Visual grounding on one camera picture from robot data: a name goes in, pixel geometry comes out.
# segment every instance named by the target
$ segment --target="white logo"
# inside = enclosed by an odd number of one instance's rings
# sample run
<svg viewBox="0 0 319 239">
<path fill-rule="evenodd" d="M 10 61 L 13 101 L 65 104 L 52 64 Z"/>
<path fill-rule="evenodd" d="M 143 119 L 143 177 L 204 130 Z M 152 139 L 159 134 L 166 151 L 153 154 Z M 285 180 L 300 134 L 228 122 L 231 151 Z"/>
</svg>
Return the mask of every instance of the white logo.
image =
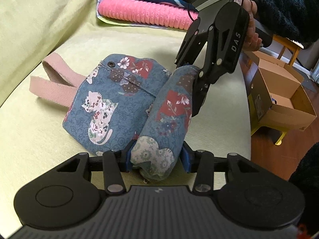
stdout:
<svg viewBox="0 0 319 239">
<path fill-rule="evenodd" d="M 158 188 L 157 190 L 155 190 L 155 192 L 157 192 L 157 193 L 160 193 L 162 191 L 163 191 L 163 189 L 161 189 L 161 188 Z"/>
</svg>

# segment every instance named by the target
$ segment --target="ribbed gray panel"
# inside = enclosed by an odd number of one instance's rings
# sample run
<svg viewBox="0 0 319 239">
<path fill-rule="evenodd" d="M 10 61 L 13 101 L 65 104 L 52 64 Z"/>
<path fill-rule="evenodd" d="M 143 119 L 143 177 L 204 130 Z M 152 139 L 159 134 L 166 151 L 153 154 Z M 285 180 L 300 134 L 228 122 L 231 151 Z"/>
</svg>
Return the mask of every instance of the ribbed gray panel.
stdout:
<svg viewBox="0 0 319 239">
<path fill-rule="evenodd" d="M 25 226 L 10 239 L 296 239 L 296 233 L 293 226 L 277 231 L 240 227 L 211 199 L 192 195 L 186 186 L 132 186 L 127 194 L 107 198 L 77 227 L 41 231 Z"/>
</svg>

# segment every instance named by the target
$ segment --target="box label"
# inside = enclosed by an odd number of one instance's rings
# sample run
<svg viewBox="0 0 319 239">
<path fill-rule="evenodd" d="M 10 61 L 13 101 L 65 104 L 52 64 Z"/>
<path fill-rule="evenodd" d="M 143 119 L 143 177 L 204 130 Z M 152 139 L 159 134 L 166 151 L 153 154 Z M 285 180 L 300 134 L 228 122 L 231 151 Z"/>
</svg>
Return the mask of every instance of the box label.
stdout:
<svg viewBox="0 0 319 239">
<path fill-rule="evenodd" d="M 255 99 L 255 108 L 256 108 L 256 111 L 257 111 L 258 120 L 260 120 L 261 117 L 264 115 L 264 111 L 263 111 L 262 105 L 263 105 L 263 102 L 261 101 L 260 94 L 258 94 L 256 99 Z"/>
</svg>

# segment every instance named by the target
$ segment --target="metal snap button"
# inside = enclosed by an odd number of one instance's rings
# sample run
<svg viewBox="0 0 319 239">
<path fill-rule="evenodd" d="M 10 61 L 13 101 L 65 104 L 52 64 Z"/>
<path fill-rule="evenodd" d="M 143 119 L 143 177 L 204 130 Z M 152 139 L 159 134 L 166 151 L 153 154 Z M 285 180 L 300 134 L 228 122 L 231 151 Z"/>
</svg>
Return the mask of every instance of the metal snap button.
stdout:
<svg viewBox="0 0 319 239">
<path fill-rule="evenodd" d="M 107 65 L 108 65 L 109 67 L 115 67 L 115 63 L 114 63 L 114 62 L 108 62 Z"/>
</svg>

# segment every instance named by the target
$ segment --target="human hand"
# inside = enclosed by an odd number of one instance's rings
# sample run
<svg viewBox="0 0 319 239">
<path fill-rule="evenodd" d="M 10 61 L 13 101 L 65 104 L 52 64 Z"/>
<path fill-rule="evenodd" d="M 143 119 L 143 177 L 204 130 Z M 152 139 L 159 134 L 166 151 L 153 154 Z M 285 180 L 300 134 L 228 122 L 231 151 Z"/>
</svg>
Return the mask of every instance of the human hand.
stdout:
<svg viewBox="0 0 319 239">
<path fill-rule="evenodd" d="M 244 0 L 242 6 L 249 14 L 249 24 L 243 49 L 246 51 L 257 51 L 260 49 L 260 45 L 262 43 L 261 38 L 259 38 L 256 33 L 256 26 L 254 22 L 254 16 L 257 14 L 257 5 L 251 0 Z"/>
</svg>

